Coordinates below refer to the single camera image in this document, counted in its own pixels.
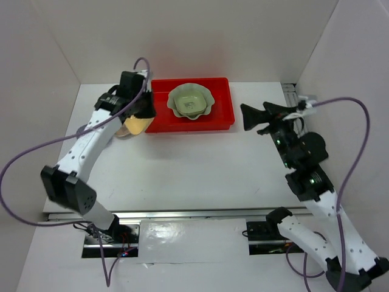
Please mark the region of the yellow square plate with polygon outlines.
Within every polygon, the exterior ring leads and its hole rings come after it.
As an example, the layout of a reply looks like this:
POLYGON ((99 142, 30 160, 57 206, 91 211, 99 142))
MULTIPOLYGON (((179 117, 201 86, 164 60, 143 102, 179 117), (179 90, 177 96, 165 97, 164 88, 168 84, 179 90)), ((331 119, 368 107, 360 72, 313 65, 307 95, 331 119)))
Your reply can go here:
POLYGON ((126 128, 126 132, 130 135, 139 135, 140 133, 147 130, 147 128, 151 125, 154 118, 138 118, 135 115, 127 118, 124 122, 124 126, 126 128))

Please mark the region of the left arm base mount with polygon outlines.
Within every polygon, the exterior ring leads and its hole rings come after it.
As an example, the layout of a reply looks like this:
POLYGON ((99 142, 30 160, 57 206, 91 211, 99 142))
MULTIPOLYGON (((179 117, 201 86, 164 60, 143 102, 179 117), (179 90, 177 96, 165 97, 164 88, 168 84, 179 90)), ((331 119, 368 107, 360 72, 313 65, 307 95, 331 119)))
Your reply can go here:
POLYGON ((138 257, 139 249, 139 234, 140 224, 127 225, 127 230, 121 233, 116 238, 102 233, 96 233, 90 224, 76 223, 73 224, 74 229, 84 232, 84 243, 81 257, 83 259, 96 259, 100 255, 100 242, 97 234, 100 235, 102 242, 103 253, 106 258, 123 258, 138 257))

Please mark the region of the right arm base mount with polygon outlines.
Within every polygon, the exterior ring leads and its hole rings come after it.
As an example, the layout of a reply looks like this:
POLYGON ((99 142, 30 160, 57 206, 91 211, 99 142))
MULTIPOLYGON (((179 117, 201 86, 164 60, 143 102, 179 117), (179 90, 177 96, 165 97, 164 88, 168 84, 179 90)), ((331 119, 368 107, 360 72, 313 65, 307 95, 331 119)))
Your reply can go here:
POLYGON ((250 255, 285 254, 289 248, 290 253, 303 253, 291 240, 271 231, 265 221, 247 221, 242 235, 248 240, 250 255))

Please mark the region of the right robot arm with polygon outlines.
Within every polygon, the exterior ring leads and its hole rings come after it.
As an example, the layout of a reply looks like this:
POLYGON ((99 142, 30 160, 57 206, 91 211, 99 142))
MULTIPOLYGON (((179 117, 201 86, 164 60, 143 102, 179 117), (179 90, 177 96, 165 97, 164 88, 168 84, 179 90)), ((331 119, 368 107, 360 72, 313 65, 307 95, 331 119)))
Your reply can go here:
POLYGON ((295 107, 264 102, 263 107, 241 104, 244 129, 265 125, 257 133, 271 136, 284 166, 292 170, 285 176, 289 188, 320 221, 325 237, 303 226, 285 207, 267 214, 266 234, 287 238, 311 256, 334 290, 363 291, 388 272, 388 259, 368 247, 342 208, 340 194, 320 166, 328 158, 324 138, 315 132, 298 135, 294 130, 294 121, 313 113, 315 107, 309 102, 295 107))

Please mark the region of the green square plate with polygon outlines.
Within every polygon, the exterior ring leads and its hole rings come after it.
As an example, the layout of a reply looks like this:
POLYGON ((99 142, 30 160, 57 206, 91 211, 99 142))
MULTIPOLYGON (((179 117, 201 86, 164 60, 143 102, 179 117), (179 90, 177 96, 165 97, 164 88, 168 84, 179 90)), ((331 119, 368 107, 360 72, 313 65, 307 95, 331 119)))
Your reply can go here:
POLYGON ((177 111, 185 116, 201 114, 207 107, 204 95, 196 90, 180 92, 174 97, 174 104, 177 111))

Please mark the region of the large green scalloped bowl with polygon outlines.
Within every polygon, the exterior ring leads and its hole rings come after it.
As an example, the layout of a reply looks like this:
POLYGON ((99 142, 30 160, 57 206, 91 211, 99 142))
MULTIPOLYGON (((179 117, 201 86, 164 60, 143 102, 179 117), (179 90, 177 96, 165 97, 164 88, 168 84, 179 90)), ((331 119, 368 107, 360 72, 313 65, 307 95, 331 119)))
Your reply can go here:
POLYGON ((172 91, 168 94, 168 101, 167 101, 167 107, 173 111, 173 114, 178 118, 188 118, 189 120, 196 120, 200 116, 208 116, 211 113, 212 107, 215 104, 215 99, 212 96, 212 93, 209 89, 207 89, 205 86, 199 85, 197 83, 185 83, 183 85, 179 85, 175 87, 172 91), (204 95, 204 98, 207 102, 207 107, 205 111, 201 114, 197 114, 195 116, 185 116, 181 115, 177 109, 176 105, 174 104, 174 97, 177 96, 182 91, 191 91, 196 90, 201 92, 204 95))

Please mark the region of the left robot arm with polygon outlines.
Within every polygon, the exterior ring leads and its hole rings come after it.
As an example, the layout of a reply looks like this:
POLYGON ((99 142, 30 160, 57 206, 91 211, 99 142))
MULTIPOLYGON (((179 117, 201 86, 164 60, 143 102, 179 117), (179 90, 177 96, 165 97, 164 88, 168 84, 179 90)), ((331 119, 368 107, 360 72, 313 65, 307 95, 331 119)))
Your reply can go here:
POLYGON ((124 71, 120 82, 102 94, 85 127, 68 153, 55 166, 45 166, 41 180, 48 199, 72 210, 88 222, 88 232, 107 243, 128 240, 131 228, 97 201, 88 179, 98 157, 115 134, 125 127, 131 135, 145 131, 156 116, 150 73, 124 71))

